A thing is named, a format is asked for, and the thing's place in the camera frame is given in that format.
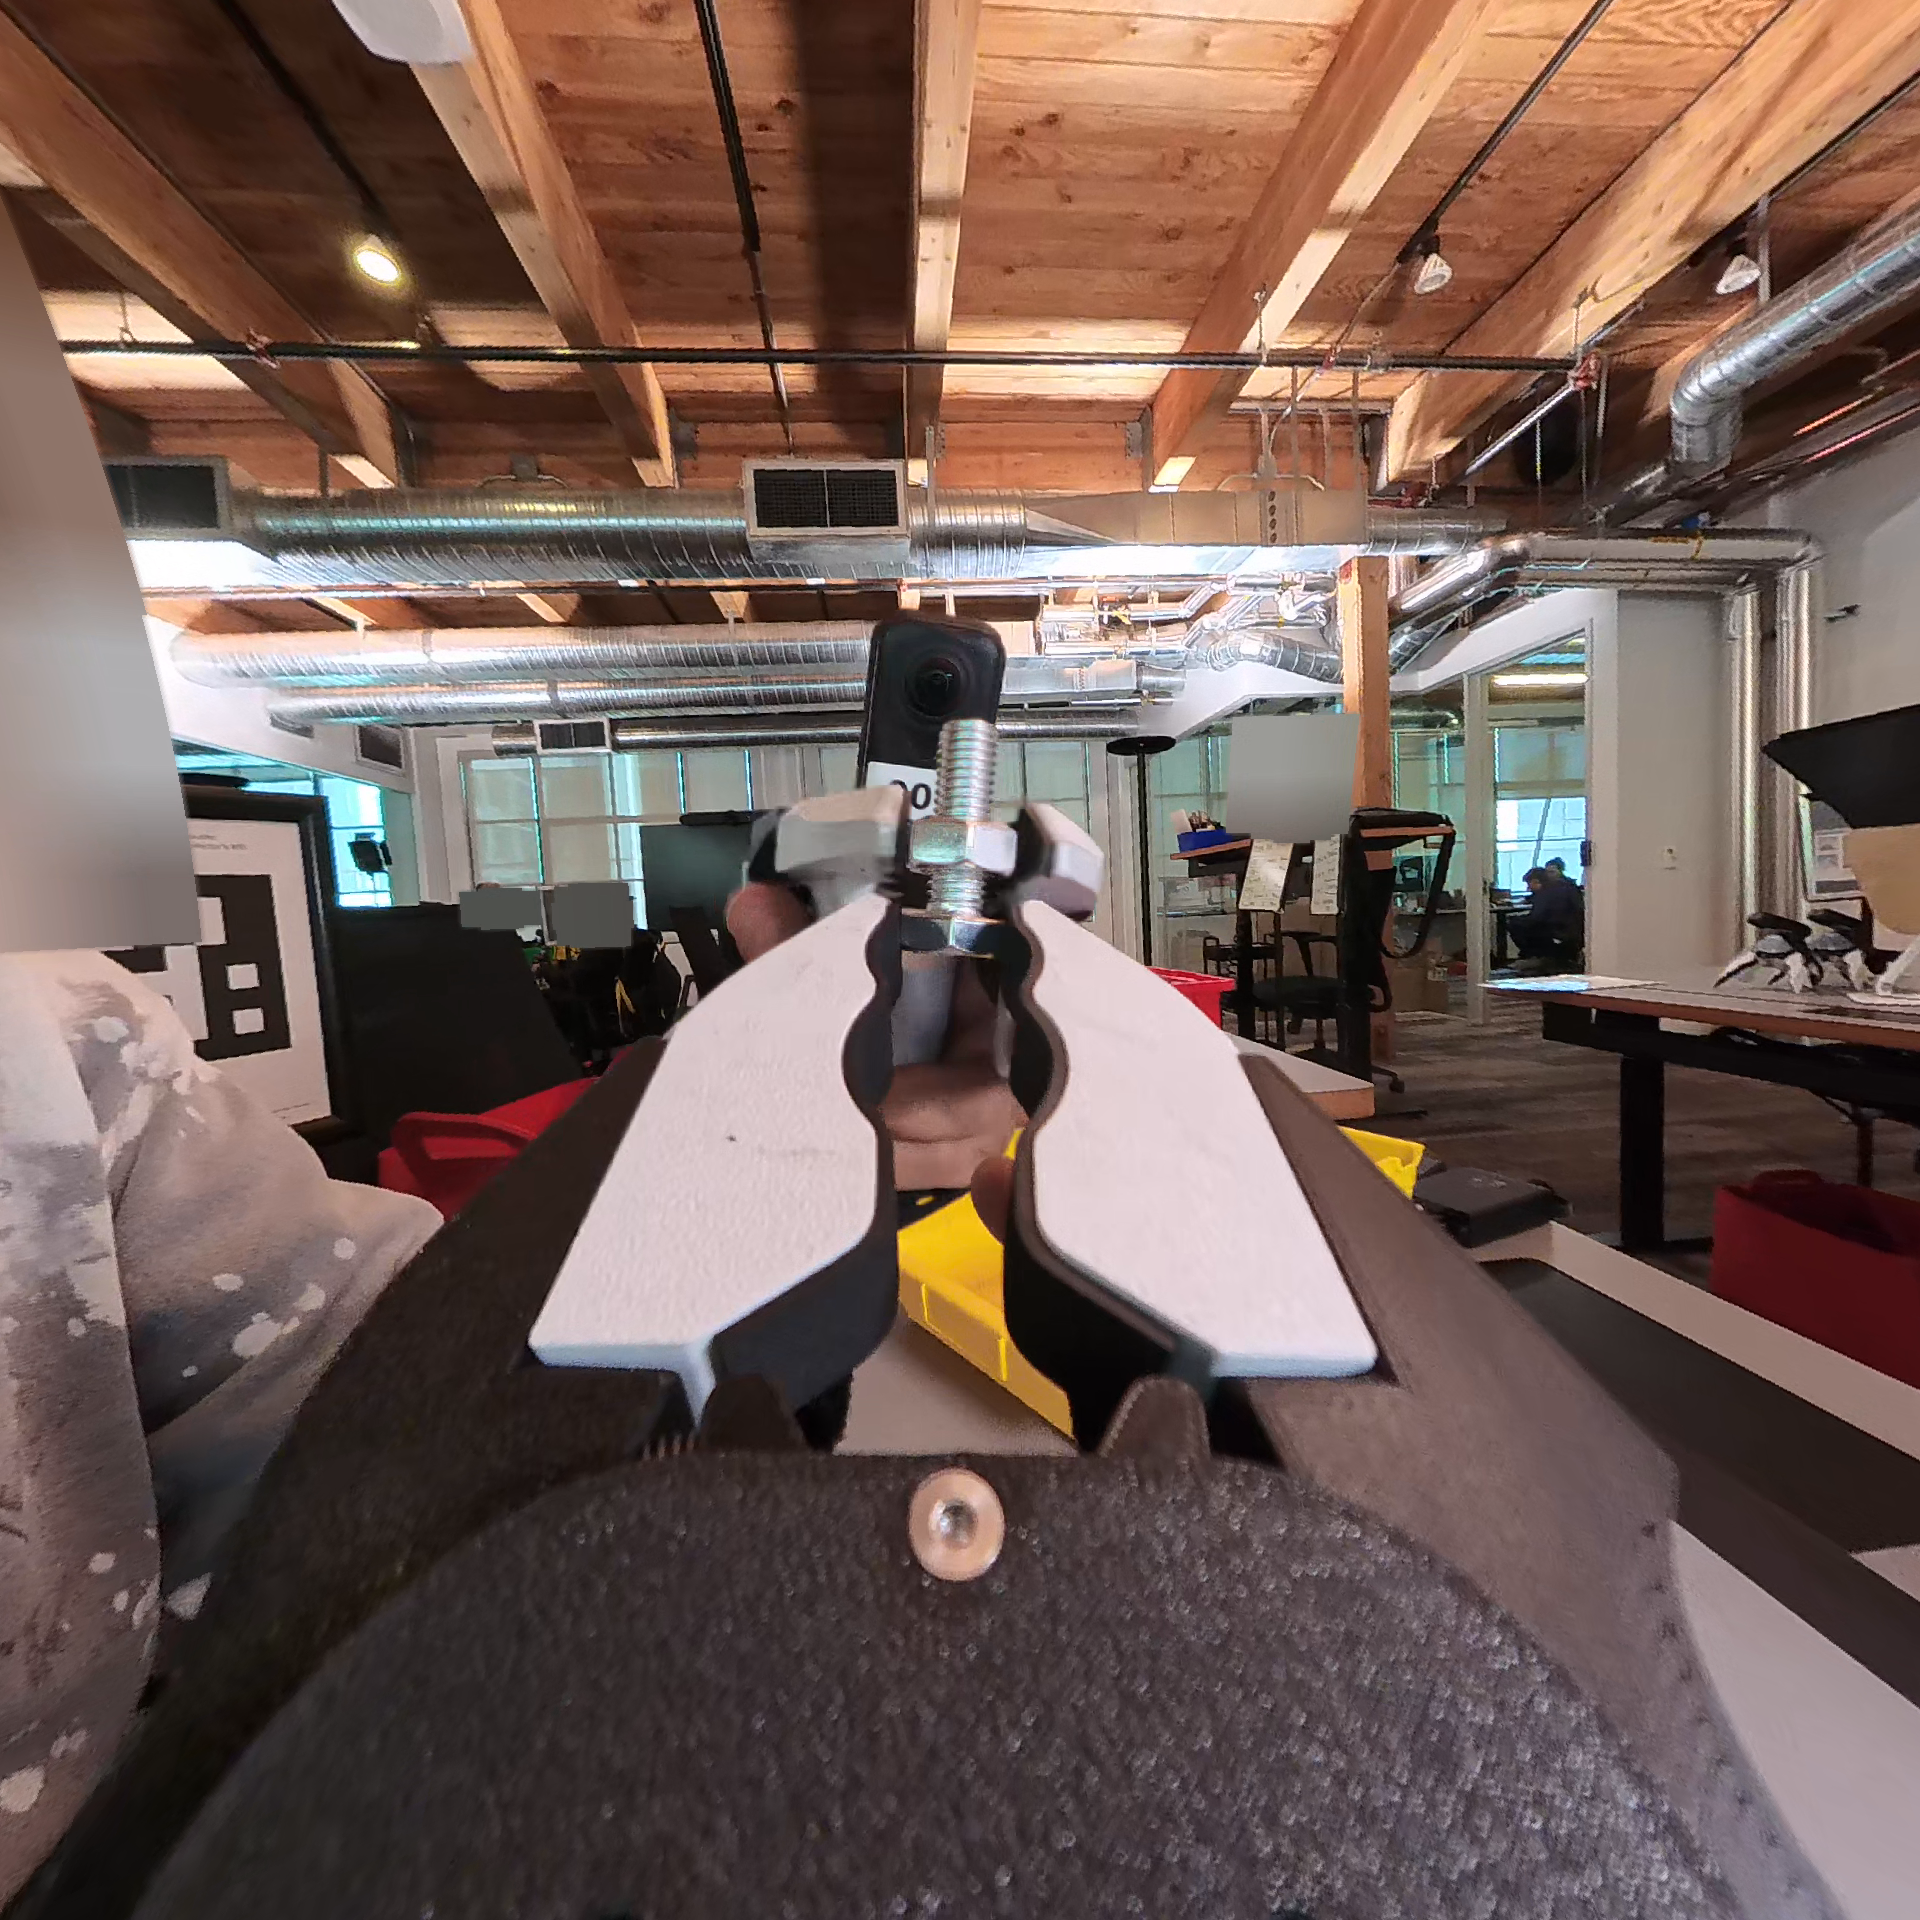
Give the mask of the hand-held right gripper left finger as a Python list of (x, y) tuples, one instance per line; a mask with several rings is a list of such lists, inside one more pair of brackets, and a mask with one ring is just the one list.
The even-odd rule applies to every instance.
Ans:
[(663, 1047), (531, 1328), (548, 1367), (672, 1374), (701, 1413), (758, 1376), (790, 1408), (895, 1320), (899, 909), (859, 895), (749, 963)]

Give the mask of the silver hex bolt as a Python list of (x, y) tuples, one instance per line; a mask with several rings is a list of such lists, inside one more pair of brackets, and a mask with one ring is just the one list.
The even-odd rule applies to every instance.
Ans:
[[(959, 820), (993, 820), (999, 739), (992, 720), (952, 718), (944, 723), (929, 813)], [(1000, 894), (1012, 876), (990, 876), (972, 865), (917, 870), (925, 901), (904, 904), (901, 936), (907, 952), (993, 959), (1006, 945), (1007, 926)]]

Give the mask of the yellow plastic bin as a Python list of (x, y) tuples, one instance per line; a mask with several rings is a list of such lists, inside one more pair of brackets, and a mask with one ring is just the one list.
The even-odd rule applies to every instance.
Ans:
[(901, 1308), (982, 1376), (1091, 1451), (1127, 1390), (1168, 1376), (1205, 1406), (1225, 1381), (1360, 1379), (1383, 1368), (1355, 1244), (1329, 1228), (1333, 1185), (1310, 1196), (1296, 1145), (1327, 1118), (1230, 1049), (1173, 1093), (1209, 1113), (1156, 1134), (1120, 1124), (1131, 1084), (1069, 1075), (1014, 1142), (1006, 1244), (969, 1189), (901, 1230)]

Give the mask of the person's left forearm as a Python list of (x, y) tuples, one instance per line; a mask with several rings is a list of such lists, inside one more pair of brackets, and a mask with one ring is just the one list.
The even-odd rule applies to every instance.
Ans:
[(313, 1382), (440, 1230), (96, 951), (3, 965), (3, 1891), (124, 1741)]

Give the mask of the person's left hand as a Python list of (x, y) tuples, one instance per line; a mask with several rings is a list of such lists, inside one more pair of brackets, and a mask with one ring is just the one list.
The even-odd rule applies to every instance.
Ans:
[(980, 965), (956, 959), (944, 1049), (895, 1068), (880, 1107), (901, 1192), (969, 1189), (973, 1168), (1006, 1149), (1024, 1110), (999, 1065), (999, 1006)]

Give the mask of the black floor lamp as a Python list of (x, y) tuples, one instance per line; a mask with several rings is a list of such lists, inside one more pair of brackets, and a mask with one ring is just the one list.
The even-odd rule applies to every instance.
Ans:
[(1135, 805), (1135, 921), (1139, 921), (1139, 958), (1144, 967), (1156, 959), (1155, 952), (1155, 805), (1152, 805), (1152, 760), (1175, 744), (1166, 733), (1134, 733), (1115, 735), (1105, 742), (1105, 755), (1124, 760), (1131, 768), (1134, 805)]

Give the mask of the dark computer monitor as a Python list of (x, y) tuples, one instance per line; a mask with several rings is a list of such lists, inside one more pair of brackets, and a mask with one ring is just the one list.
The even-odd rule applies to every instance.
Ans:
[(724, 926), (728, 897), (752, 854), (755, 820), (749, 808), (719, 808), (679, 823), (643, 823), (639, 926), (669, 932), (679, 916), (695, 916), (708, 927)]

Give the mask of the grey table with wooden edge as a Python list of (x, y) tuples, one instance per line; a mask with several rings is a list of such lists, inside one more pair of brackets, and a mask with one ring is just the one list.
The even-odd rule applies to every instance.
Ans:
[(1302, 1054), (1283, 1052), (1254, 1039), (1237, 1035), (1228, 1035), (1228, 1039), (1245, 1060), (1284, 1077), (1324, 1115), (1336, 1123), (1360, 1123), (1376, 1115), (1376, 1086), (1371, 1078), (1350, 1077)]

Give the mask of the black office chair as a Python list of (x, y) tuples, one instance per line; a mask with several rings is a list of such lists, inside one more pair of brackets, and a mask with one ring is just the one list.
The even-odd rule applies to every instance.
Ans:
[(1324, 1065), (1336, 1056), (1336, 979), (1286, 974), (1272, 952), (1257, 952), (1245, 979), (1235, 979), (1225, 998), (1241, 1039), (1286, 1049), (1289, 1038), (1312, 1033), (1308, 1054)]
[(583, 1077), (512, 932), (467, 927), (446, 902), (340, 907), (326, 927), (371, 1137), (406, 1113), (488, 1113)]

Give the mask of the ceiling vent grille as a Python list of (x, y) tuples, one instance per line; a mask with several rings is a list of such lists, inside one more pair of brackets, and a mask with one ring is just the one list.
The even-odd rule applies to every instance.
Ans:
[(752, 459), (741, 465), (752, 544), (903, 541), (911, 533), (903, 461)]

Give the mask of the tall black standing desk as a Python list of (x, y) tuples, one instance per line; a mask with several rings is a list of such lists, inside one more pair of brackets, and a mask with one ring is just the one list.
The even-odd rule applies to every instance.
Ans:
[[(1336, 840), (1336, 1009), (1334, 1068), (1368, 1088), (1379, 1081), (1376, 1019), (1395, 1007), (1387, 963), (1417, 958), (1448, 881), (1455, 829), (1435, 811), (1358, 807)], [(1400, 888), (1400, 856), (1417, 848), (1425, 861), (1425, 892), (1409, 943), (1391, 936)]]

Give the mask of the black ceiling pipe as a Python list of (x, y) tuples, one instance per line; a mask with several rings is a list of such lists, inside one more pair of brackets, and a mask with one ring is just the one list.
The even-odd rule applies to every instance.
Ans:
[(132, 339), (57, 340), (69, 357), (199, 357), (229, 367), (353, 366), (353, 367), (758, 367), (758, 369), (1069, 369), (1069, 372), (1237, 372), (1350, 369), (1361, 374), (1547, 374), (1572, 372), (1576, 357), (1560, 353), (1448, 353), (1389, 351), (1384, 347), (1268, 347), (1262, 351), (1118, 351), (1118, 350), (915, 350), (915, 347), (552, 347), (512, 343), (267, 343)]

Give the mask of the wooden desk with black legs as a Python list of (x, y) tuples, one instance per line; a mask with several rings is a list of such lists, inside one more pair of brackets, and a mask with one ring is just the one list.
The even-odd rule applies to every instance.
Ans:
[(1617, 1246), (1648, 1257), (1665, 1231), (1665, 1068), (1797, 1088), (1849, 1120), (1855, 1181), (1876, 1177), (1876, 1124), (1917, 1118), (1912, 993), (1676, 987), (1609, 975), (1497, 975), (1491, 993), (1542, 1006), (1542, 1038), (1617, 1060)]

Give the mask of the dark red storage bin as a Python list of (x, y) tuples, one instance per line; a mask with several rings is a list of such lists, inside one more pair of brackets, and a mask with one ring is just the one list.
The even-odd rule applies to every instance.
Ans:
[(1857, 1359), (1917, 1382), (1917, 1205), (1768, 1171), (1715, 1192), (1711, 1293)]

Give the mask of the white ceiling fixture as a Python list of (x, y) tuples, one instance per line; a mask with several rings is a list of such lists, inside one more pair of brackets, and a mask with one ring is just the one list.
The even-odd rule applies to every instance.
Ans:
[(387, 62), (446, 67), (472, 55), (461, 1), (335, 0), (333, 8), (371, 55)]

